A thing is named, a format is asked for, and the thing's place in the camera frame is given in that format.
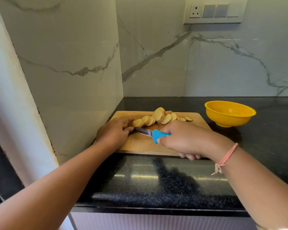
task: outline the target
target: hand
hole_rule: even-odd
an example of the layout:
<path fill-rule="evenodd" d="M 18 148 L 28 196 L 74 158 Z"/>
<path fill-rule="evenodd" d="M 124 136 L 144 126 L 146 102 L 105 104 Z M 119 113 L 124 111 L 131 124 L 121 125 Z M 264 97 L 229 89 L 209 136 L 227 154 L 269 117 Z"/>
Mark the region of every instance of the hand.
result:
<path fill-rule="evenodd" d="M 97 131 L 96 142 L 102 142 L 114 152 L 123 146 L 129 133 L 134 130 L 133 127 L 127 127 L 133 120 L 131 117 L 121 117 L 107 122 Z"/>
<path fill-rule="evenodd" d="M 190 160 L 200 159 L 202 155 L 219 162 L 234 145 L 223 135 L 178 120 L 167 124 L 161 131 L 172 135 L 161 137 L 157 142 Z"/>

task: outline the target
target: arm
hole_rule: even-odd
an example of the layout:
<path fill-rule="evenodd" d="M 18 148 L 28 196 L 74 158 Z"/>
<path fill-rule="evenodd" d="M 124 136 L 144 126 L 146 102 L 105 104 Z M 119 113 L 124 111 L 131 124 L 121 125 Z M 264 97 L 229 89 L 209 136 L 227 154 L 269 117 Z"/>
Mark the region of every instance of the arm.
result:
<path fill-rule="evenodd" d="M 171 133 L 159 143 L 195 160 L 203 155 L 220 162 L 234 143 L 216 132 L 181 121 L 161 131 Z M 222 171 L 253 220 L 268 229 L 288 228 L 288 185 L 241 148 L 237 148 Z"/>
<path fill-rule="evenodd" d="M 96 143 L 0 204 L 0 229 L 57 230 L 95 170 L 127 140 L 130 120 L 108 122 L 98 130 Z"/>

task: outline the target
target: power socket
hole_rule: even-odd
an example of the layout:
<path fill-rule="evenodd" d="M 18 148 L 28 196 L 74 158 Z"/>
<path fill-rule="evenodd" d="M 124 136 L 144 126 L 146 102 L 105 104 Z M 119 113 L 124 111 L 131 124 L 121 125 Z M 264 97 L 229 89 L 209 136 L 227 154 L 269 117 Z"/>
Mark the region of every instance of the power socket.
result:
<path fill-rule="evenodd" d="M 191 5 L 190 18 L 200 18 L 203 13 L 204 5 Z"/>

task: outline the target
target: blue knife handle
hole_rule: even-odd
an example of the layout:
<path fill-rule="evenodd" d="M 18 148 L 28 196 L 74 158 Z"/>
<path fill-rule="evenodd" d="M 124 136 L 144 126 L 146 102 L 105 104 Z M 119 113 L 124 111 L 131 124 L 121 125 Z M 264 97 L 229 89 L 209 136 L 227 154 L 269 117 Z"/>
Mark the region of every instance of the blue knife handle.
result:
<path fill-rule="evenodd" d="M 153 131 L 153 140 L 155 143 L 157 143 L 157 139 L 159 139 L 160 137 L 163 137 L 163 136 L 169 136 L 171 134 L 166 134 L 166 133 L 163 133 L 161 131 L 158 131 L 157 129 L 155 129 Z"/>

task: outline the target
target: pink thread bracelet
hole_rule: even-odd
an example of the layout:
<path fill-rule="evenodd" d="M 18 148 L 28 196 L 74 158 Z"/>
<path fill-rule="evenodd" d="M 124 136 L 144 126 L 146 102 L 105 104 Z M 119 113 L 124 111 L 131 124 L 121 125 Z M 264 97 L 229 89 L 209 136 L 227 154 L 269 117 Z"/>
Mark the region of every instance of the pink thread bracelet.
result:
<path fill-rule="evenodd" d="M 232 153 L 235 151 L 235 149 L 238 147 L 238 143 L 235 143 L 234 147 L 232 147 L 231 150 L 228 151 L 228 153 L 225 155 L 225 157 L 219 162 L 215 164 L 215 172 L 211 175 L 215 175 L 217 173 L 222 173 L 221 166 L 224 166 L 228 158 L 232 155 Z"/>

